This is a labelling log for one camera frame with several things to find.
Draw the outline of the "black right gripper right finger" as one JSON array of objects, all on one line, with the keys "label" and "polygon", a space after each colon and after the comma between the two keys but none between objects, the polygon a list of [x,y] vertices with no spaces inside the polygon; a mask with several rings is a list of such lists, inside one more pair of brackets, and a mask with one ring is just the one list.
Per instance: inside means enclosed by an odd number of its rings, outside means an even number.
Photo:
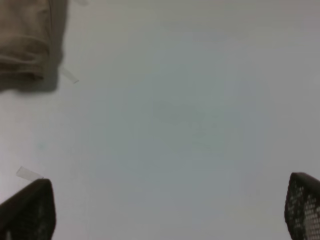
[{"label": "black right gripper right finger", "polygon": [[320,238],[320,181],[304,173],[290,175],[284,206],[284,220],[291,239]]}]

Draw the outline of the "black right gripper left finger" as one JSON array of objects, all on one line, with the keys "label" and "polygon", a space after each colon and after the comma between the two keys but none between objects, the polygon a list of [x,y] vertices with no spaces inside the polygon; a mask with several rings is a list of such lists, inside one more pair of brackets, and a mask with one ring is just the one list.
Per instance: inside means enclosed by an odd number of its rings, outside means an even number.
[{"label": "black right gripper left finger", "polygon": [[2,240],[51,240],[56,228],[52,183],[37,179],[0,205]]}]

